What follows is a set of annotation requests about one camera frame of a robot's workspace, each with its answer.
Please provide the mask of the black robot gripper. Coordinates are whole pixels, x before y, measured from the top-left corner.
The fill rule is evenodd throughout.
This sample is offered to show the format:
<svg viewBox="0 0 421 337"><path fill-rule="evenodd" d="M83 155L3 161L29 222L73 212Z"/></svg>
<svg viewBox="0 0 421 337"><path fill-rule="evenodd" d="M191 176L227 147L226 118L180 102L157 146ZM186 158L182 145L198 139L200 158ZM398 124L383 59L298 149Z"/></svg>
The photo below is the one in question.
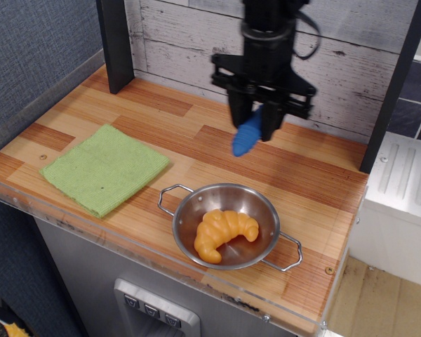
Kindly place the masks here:
<svg viewBox="0 0 421 337"><path fill-rule="evenodd" d="M295 25L260 31L242 24L243 54L216 53L212 83L228 93L234 127L246 123L254 102L264 104L261 112L261 140L270 141L281 127L285 114L308 119L316 88L291 67Z"/></svg>

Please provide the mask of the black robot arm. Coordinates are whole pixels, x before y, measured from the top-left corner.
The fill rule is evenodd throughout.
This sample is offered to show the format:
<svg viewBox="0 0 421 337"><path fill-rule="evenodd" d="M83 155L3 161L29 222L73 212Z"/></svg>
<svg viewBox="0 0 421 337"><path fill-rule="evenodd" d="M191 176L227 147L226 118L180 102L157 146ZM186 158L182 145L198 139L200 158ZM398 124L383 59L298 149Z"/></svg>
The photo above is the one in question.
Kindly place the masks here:
<svg viewBox="0 0 421 337"><path fill-rule="evenodd" d="M241 22L242 55L216 53L214 85L226 90L232 123L240 128L260 103L260 138L271 140L283 118L307 119L317 89L292 68L297 21L316 29L301 9L306 1L245 1Z"/></svg>

